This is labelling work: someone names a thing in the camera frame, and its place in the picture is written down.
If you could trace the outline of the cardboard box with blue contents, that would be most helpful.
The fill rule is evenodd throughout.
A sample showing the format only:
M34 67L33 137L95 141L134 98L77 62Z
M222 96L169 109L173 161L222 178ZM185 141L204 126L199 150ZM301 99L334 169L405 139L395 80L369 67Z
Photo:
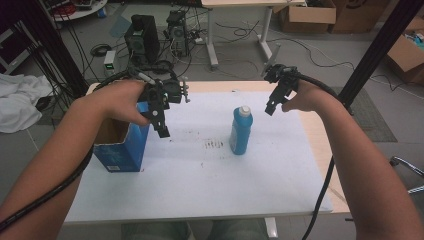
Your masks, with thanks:
M411 20L387 58L390 68L404 82L424 86L424 16Z

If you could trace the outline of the person's left hand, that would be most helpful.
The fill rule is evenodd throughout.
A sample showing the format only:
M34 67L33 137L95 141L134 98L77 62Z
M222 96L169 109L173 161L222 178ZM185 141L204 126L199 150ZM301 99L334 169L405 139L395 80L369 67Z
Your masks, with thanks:
M106 119L145 126L150 121L137 110L138 98L145 86L138 80L118 80L79 98L72 104L72 109L93 126L99 126Z

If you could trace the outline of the person's right hand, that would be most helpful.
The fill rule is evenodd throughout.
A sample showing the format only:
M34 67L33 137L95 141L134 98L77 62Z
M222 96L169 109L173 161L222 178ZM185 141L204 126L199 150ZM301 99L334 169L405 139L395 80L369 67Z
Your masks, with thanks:
M329 113L339 108L342 108L342 105L336 98L304 80L299 81L295 96L282 105L283 112L300 110L304 112L314 111L318 114Z

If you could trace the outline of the metal chair frame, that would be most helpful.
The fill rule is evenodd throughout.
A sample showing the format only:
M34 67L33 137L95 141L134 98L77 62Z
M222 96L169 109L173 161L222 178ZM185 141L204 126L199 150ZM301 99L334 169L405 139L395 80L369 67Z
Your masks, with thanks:
M420 168L416 167L415 165L409 163L405 159L402 159L398 156L392 156L389 160L389 163L390 163L391 166L397 166L397 165L404 166L408 170L412 171L413 173L415 173L416 175L418 175L419 177L424 179L424 171L421 170ZM409 194L424 193L424 185L409 189L408 193Z

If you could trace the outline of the black metal frame post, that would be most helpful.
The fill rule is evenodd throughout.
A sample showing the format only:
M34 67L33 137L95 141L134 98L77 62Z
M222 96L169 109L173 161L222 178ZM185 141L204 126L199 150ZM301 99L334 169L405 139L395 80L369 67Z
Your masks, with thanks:
M75 61L53 26L52 18L45 12L39 0L16 0L23 19L53 60L74 98L85 95L88 85Z
M351 103L374 73L377 66L401 36L417 13L424 6L424 0L399 0L385 23L370 44L349 80L339 93L342 105L349 109Z

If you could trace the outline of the small white device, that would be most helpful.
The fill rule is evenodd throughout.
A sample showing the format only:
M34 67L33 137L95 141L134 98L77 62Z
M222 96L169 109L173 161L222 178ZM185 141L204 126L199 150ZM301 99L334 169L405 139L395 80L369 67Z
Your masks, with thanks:
M112 76L116 73L115 56L115 50L110 50L106 52L103 65L107 76Z

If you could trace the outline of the large cardboard box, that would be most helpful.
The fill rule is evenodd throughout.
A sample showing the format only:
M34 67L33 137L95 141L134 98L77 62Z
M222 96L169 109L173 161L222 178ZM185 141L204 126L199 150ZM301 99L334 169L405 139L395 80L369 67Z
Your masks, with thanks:
M332 0L336 7L336 22L329 27L333 34L370 32L390 0Z

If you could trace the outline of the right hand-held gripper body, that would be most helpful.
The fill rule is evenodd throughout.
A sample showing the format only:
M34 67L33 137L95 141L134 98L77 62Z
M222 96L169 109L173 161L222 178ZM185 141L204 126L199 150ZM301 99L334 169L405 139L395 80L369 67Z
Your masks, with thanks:
M264 64L261 73L265 81L277 84L270 95L271 98L287 98L296 86L294 73L297 71L297 68L276 63L280 48L281 45L277 44L275 49L271 52L270 58Z

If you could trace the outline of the grey computer tower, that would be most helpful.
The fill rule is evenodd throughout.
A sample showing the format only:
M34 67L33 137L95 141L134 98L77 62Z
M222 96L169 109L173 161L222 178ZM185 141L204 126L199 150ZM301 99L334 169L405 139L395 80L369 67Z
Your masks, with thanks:
M188 55L188 38L186 31L186 12L183 10L171 10L168 18L167 33L171 41L171 51L178 57Z

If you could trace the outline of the white table leg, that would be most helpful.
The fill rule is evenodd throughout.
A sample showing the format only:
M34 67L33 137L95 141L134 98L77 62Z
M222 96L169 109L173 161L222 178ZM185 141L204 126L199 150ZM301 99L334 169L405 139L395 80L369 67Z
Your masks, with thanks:
M271 240L278 239L278 230L276 225L276 220L274 217L265 218L265 224L267 229L267 234Z

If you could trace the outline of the dark floor mat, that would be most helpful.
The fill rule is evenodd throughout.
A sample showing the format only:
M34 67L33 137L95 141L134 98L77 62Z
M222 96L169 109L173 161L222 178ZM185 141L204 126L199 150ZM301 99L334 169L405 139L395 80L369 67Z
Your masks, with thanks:
M373 142L396 142L397 139L365 89L361 89L349 112Z

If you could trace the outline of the open cardboard box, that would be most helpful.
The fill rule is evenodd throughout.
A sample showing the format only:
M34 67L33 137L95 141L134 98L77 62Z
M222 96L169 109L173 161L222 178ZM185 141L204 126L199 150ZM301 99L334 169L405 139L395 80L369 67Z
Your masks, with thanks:
M336 23L336 6L332 0L305 0L281 9L279 18L283 32L322 34Z

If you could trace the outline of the white-legged desk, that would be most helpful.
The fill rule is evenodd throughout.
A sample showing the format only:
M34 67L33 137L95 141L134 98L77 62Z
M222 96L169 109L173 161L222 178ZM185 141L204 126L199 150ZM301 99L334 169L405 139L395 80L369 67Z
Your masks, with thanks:
M273 53L267 43L267 35L273 14L273 8L302 5L305 3L305 0L201 0L201 2L202 6L207 9L207 37L205 45L211 69L214 70L219 66L213 39L213 30L215 25L213 10L215 8L265 6L263 21L264 26L262 32L257 35L257 39L259 47L262 49L266 59L269 60L273 56Z

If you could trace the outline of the round white table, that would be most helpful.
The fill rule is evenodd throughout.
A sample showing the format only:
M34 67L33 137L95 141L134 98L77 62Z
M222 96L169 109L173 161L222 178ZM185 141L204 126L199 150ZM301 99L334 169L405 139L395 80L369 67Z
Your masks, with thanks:
M45 0L44 6L55 22L79 19L103 9L108 0Z

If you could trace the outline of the blue bottle with white cap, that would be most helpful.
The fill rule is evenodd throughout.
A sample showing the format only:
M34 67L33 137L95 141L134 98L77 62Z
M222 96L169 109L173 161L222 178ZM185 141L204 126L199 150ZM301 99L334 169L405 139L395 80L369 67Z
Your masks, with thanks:
M243 105L233 111L229 144L235 155L243 155L246 152L252 124L253 116L248 106Z

